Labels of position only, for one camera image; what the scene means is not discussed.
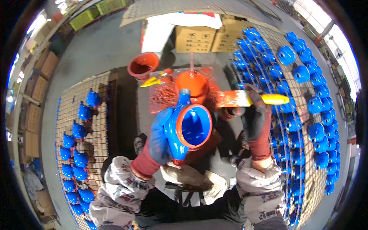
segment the blue cast iron part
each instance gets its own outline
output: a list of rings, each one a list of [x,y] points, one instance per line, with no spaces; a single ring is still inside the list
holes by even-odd
[[[322,69],[321,69],[321,67],[319,67],[319,66],[317,66],[317,74],[319,74],[319,75],[323,75],[322,74]]]
[[[311,114],[320,113],[323,109],[323,103],[319,96],[314,96],[308,100],[308,110]]]
[[[299,141],[299,137],[300,136],[299,136],[298,132],[292,132],[291,133],[291,145],[290,146],[291,146],[292,149],[296,149],[296,148],[300,148],[300,147],[303,148],[304,147],[303,136],[300,137],[300,141]]]
[[[318,153],[314,162],[316,169],[325,169],[329,164],[329,155],[326,152]]]
[[[234,59],[237,61],[245,60],[245,55],[240,50],[233,52],[233,56],[235,57]]]
[[[294,79],[299,83],[303,83],[309,81],[311,75],[309,74],[309,70],[306,66],[298,66],[293,70]]]
[[[77,149],[73,151],[73,160],[76,166],[86,168],[88,164],[88,157],[85,153],[80,153]]]
[[[299,206],[299,205],[297,205],[297,206],[295,206],[295,207],[294,207],[294,212],[295,212],[295,213],[297,213],[297,212],[298,212],[298,207],[299,207],[299,213],[301,213],[302,206]]]
[[[335,149],[336,149],[336,139],[335,138],[328,139],[327,151],[332,151]]]
[[[286,131],[284,130],[284,137],[282,136],[282,133],[280,132],[276,136],[275,141],[276,141],[276,146],[284,146],[284,145],[287,145],[288,144],[288,138],[287,138]]]
[[[304,180],[305,179],[305,168],[295,165],[293,172],[294,180]]]
[[[324,115],[324,114],[330,114],[331,115],[332,123],[333,123],[333,120],[336,119],[336,111],[335,111],[334,108],[331,108],[329,111],[321,113],[321,115]]]
[[[293,41],[298,40],[298,37],[296,36],[296,34],[291,31],[285,35],[285,38],[288,42],[293,42]]]
[[[202,105],[192,105],[190,90],[180,89],[178,104],[168,121],[164,133],[175,165],[182,165],[188,150],[203,145],[211,135],[212,118]]]
[[[257,39],[257,40],[259,40],[259,41],[265,41],[265,40],[261,37],[260,33],[258,32],[258,30],[257,30],[256,28],[251,27],[250,29],[251,29],[251,31],[253,32],[253,34],[255,35],[255,37],[256,37],[256,39]]]
[[[61,166],[61,170],[63,171],[64,176],[73,178],[74,175],[73,168],[69,164],[63,164]]]
[[[297,217],[297,214],[295,212],[293,212],[290,215],[290,220],[289,221],[290,221],[290,224],[289,224],[290,227],[298,225],[299,224],[299,216]]]
[[[307,47],[307,43],[304,41],[304,39],[299,38],[298,40],[299,40],[301,43],[303,43],[303,45],[304,45],[305,47]]]
[[[332,114],[329,113],[328,111],[327,112],[322,112],[321,117],[322,117],[322,124],[324,126],[332,124],[332,121],[333,121]]]
[[[285,79],[275,82],[275,87],[276,87],[276,90],[279,92],[279,94],[287,96],[286,95],[287,93],[288,95],[291,95],[289,84],[287,83]]]
[[[254,45],[259,52],[265,52],[265,49],[269,49],[267,43],[264,41],[254,41]]]
[[[274,81],[278,81],[280,78],[284,78],[281,67],[279,64],[274,64],[273,66],[267,66],[267,70]]]
[[[284,104],[284,105],[280,105],[280,108],[282,110],[282,112],[284,113],[292,113],[295,112],[297,110],[297,105],[295,104],[295,100],[294,98],[289,97],[289,102]]]
[[[85,171],[83,168],[76,166],[75,164],[72,164],[74,176],[77,180],[83,181],[88,180],[88,172]]]
[[[279,151],[277,149],[277,146],[274,146],[273,155],[274,155],[275,160],[276,160],[277,163],[281,162],[281,159],[280,159],[280,155],[279,155]]]
[[[337,151],[336,150],[330,150],[327,151],[328,156],[330,158],[329,163],[336,163],[337,161]]]
[[[340,151],[340,142],[336,142],[336,151]]]
[[[296,51],[296,52],[299,52],[299,51],[302,51],[305,49],[305,46],[303,45],[302,42],[300,41],[294,41],[293,43],[293,49]]]
[[[326,78],[321,75],[321,85],[327,85]]]
[[[325,137],[325,128],[323,127],[322,123],[314,123],[313,125],[309,126],[308,134],[309,140],[312,143],[322,141]]]
[[[338,129],[339,127],[339,124],[337,123],[337,120],[336,119],[333,119],[332,120],[332,127],[335,129],[335,131]]]
[[[272,54],[272,55],[273,55],[272,50],[271,50],[271,49],[269,49],[269,48],[265,48],[265,53],[266,53],[266,54]]]
[[[243,77],[244,77],[244,80],[246,81],[246,83],[252,84],[253,80],[255,79],[253,70],[251,70],[251,69],[245,70],[243,72]]]
[[[329,111],[332,108],[332,105],[331,105],[330,100],[328,98],[321,98],[321,101],[323,103],[322,112]]]
[[[271,94],[271,93],[275,93],[275,90],[273,89],[273,85],[270,85],[270,89],[266,88],[263,90],[263,92]]]
[[[284,65],[290,65],[295,61],[295,53],[289,46],[283,46],[277,52],[279,61]]]
[[[63,180],[64,188],[67,192],[77,191],[75,182],[72,180]]]
[[[83,214],[83,209],[82,209],[82,207],[79,204],[75,204],[75,205],[72,204],[70,206],[71,206],[71,209],[73,210],[73,212],[76,215],[80,216],[80,215]]]
[[[289,132],[296,132],[296,131],[300,130],[301,129],[301,122],[300,122],[299,115],[295,114],[295,119],[294,119],[293,114],[287,116],[285,127]]]
[[[334,189],[335,189],[335,184],[326,185],[325,194],[326,195],[332,194]]]
[[[274,116],[277,116],[277,112],[276,111],[281,111],[281,107],[279,106],[279,105],[272,105],[271,106],[271,109],[272,109],[272,114],[274,115]]]
[[[286,203],[286,206],[285,206],[285,212],[286,212],[286,210],[289,210],[290,209],[290,202],[289,201],[285,201],[285,203]]]
[[[97,227],[96,225],[93,223],[93,221],[91,220],[84,220],[86,222],[86,224],[88,225],[88,227],[91,229],[91,230],[97,230]]]
[[[326,185],[331,185],[336,182],[336,174],[327,175]]]
[[[238,83],[238,87],[241,89],[241,90],[244,90],[244,84],[245,84],[246,82],[244,81],[244,80],[242,80],[241,81],[241,83]]]
[[[286,185],[286,183],[289,184],[289,185],[291,185],[291,174],[289,174],[288,177],[286,176],[286,174],[281,174],[280,175],[280,178],[281,178],[281,181],[282,181],[282,185],[283,186]]]
[[[287,199],[288,201],[290,201],[291,198],[291,194],[289,192],[286,191],[286,189],[283,189],[285,191],[285,199]]]
[[[236,43],[240,45],[243,51],[250,51],[253,48],[251,41],[249,39],[244,38],[243,40],[237,40]]]
[[[312,60],[311,55],[306,50],[299,51],[298,55],[299,55],[301,62],[303,62],[304,64],[307,64],[308,62]]]
[[[293,204],[295,204],[295,205],[302,204],[303,203],[303,199],[304,199],[304,196],[301,196],[300,201],[299,201],[299,196],[294,196],[293,197]]]
[[[328,98],[330,97],[330,90],[325,85],[318,85],[314,88],[316,91],[316,95],[320,98]]]
[[[302,180],[302,188],[300,189],[300,180],[294,180],[291,183],[290,193],[292,196],[304,195],[304,180]]]
[[[286,161],[283,161],[280,163],[280,168],[283,174],[286,174],[286,173],[291,174],[290,164],[287,165],[287,169],[286,169]]]
[[[277,148],[276,136],[274,135],[271,138],[271,144],[274,148]]]
[[[79,200],[79,205],[81,206],[83,212],[89,214],[89,203]]]
[[[305,51],[307,51],[310,56],[313,55],[312,50],[309,49],[308,47],[305,47]]]
[[[275,56],[273,54],[269,54],[266,52],[263,53],[262,60],[264,61],[266,65],[271,65],[272,63],[276,62]]]
[[[315,64],[316,66],[318,65],[318,61],[314,56],[311,56],[311,63]]]
[[[95,193],[90,188],[87,189],[78,188],[78,192],[82,200],[86,203],[91,203],[92,201],[95,200]]]
[[[335,174],[337,171],[337,165],[336,163],[329,163],[327,165],[327,175]]]
[[[284,147],[281,147],[280,150],[275,153],[275,159],[276,161],[279,161],[279,162],[284,162],[287,160],[290,160],[290,150],[289,150],[289,147],[285,148],[286,146],[284,145]]]
[[[84,126],[78,124],[75,120],[73,121],[73,136],[76,139],[83,139],[87,135],[87,130]]]
[[[254,40],[256,40],[257,38],[256,38],[256,35],[254,34],[254,31],[253,30],[251,30],[251,29],[244,29],[244,30],[242,30],[242,32],[243,32],[243,34],[245,35],[245,36],[247,36],[247,38],[251,41],[251,42],[253,42]]]
[[[304,150],[301,151],[301,158],[300,158],[300,149],[294,149],[292,160],[293,160],[293,164],[295,165],[299,165],[299,166],[305,165]]]
[[[244,54],[247,56],[248,61],[255,61],[255,59],[259,59],[258,53],[253,47],[250,47],[250,50],[244,51]]]
[[[287,135],[285,130],[285,122],[284,122],[284,115],[279,112],[280,117],[276,120],[276,125],[280,130],[284,130],[284,135]]]
[[[96,108],[101,104],[101,97],[99,93],[96,93],[92,90],[92,88],[89,89],[86,102],[89,106]]]
[[[335,137],[335,129],[332,125],[325,126],[325,135],[328,139]]]
[[[71,159],[71,151],[65,147],[60,145],[60,156],[63,160],[70,160]]]
[[[239,71],[246,71],[247,68],[250,68],[250,65],[247,61],[232,61],[231,64],[234,65]]]
[[[259,74],[266,74],[267,73],[266,67],[262,64],[262,62],[259,61],[258,64],[255,63],[254,66],[255,66],[255,70],[256,70],[257,73],[259,73]]]
[[[335,130],[335,139],[336,139],[336,142],[339,140],[339,138],[340,138],[339,131]]]
[[[78,117],[84,121],[87,121],[92,118],[91,109],[84,105],[83,102],[79,104]]]
[[[317,65],[309,62],[306,63],[305,66],[308,68],[310,74],[314,74],[317,72]]]
[[[72,204],[78,204],[78,193],[76,192],[68,192],[67,193],[67,198],[69,200],[70,203]]]
[[[311,82],[312,82],[313,87],[322,85],[321,80],[322,80],[322,78],[321,78],[320,74],[318,74],[316,72],[314,74],[311,74]]]
[[[328,138],[325,136],[322,141],[316,142],[314,144],[314,151],[325,152],[328,147]]]
[[[74,137],[67,135],[65,132],[63,134],[63,145],[67,149],[71,149],[75,145]]]
[[[261,75],[260,77],[259,77],[259,81],[260,81],[260,83],[261,83],[261,86],[263,86],[263,87],[267,87],[267,84],[269,84],[269,85],[272,85],[271,84],[271,80],[269,79],[269,77],[268,76],[266,76],[266,75]]]

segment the gloved hand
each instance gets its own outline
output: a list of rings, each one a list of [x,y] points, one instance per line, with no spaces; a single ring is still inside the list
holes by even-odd
[[[163,130],[163,125],[172,113],[173,108],[168,107],[156,115],[151,126],[149,140],[146,141],[142,153],[130,164],[132,173],[142,180],[150,180],[161,165],[172,159],[169,143]]]
[[[252,161],[270,158],[269,134],[271,128],[271,107],[265,104],[259,95],[259,89],[245,84],[253,105],[246,108],[242,115],[244,136],[247,138],[252,153]]]

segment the blue rubber glove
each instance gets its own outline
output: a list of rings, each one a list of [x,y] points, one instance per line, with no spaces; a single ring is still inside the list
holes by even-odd
[[[159,112],[151,126],[149,155],[160,165],[166,164],[173,158],[163,129],[164,124],[172,115],[173,110],[172,107],[168,107]]]

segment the gray floor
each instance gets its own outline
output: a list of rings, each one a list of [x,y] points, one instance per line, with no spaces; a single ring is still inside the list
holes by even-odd
[[[337,92],[337,86],[335,85],[332,77],[327,74],[329,73],[327,64],[325,63],[323,56],[317,50],[317,47],[313,45],[313,42],[303,32],[301,25],[271,4],[268,7],[283,19],[284,23],[280,28],[281,30],[286,32],[294,31],[298,37],[307,41],[308,46],[313,51],[320,67],[325,73],[331,93],[335,94]],[[120,29],[119,24],[123,13],[124,11],[113,14],[79,32],[78,36],[74,37],[62,56],[50,84],[42,120],[42,162],[47,187],[63,229],[78,228],[70,215],[69,208],[60,187],[59,176],[57,175],[57,165],[54,153],[57,102],[62,92],[72,85],[107,70],[126,66],[133,57],[139,54],[141,22],[135,22]],[[265,22],[275,25],[271,19],[264,17],[261,13],[257,13],[257,15],[258,14],[260,18],[264,18]],[[188,57],[188,54],[175,54],[175,62],[173,66],[188,64]],[[216,73],[220,73],[216,75],[216,79],[220,89],[222,90],[230,89],[229,84],[222,73],[223,60],[226,58],[228,58],[227,54],[196,54],[196,63],[202,64],[203,66],[212,66],[215,68]],[[137,113],[139,116],[138,133],[148,133],[148,127],[151,124],[152,117],[148,113],[147,97],[148,89],[139,88],[137,91]],[[334,95],[331,97],[334,101],[337,101]],[[346,140],[346,129],[342,126],[343,121],[340,114],[337,114],[337,120],[340,124],[340,140]],[[233,120],[230,123],[230,126],[233,129],[235,136],[237,136],[242,130],[240,119]],[[346,149],[346,142],[341,142],[341,149]],[[343,151],[341,152],[343,169],[344,165],[348,162],[344,158]],[[210,164],[212,166],[211,171],[219,175],[226,175],[227,177],[235,175],[234,168],[228,164],[221,163],[220,155],[218,153],[215,153],[211,157]],[[162,190],[163,180],[161,175],[159,174],[155,176],[158,181],[156,186]],[[342,181],[343,176],[341,176],[340,180],[337,182],[335,192],[322,201],[321,206],[318,208],[316,213],[313,214],[312,220],[308,221],[303,228],[322,229],[322,226],[326,223],[335,204],[338,191],[343,186]]]

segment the yellow brush handle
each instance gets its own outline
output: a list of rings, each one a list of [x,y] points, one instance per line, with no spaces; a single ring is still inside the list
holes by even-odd
[[[262,100],[269,105],[284,105],[290,102],[287,96],[281,94],[262,94]]]
[[[157,79],[157,77],[152,77],[148,79],[145,83],[143,83],[141,87],[148,87],[156,84],[161,84],[161,80]]]

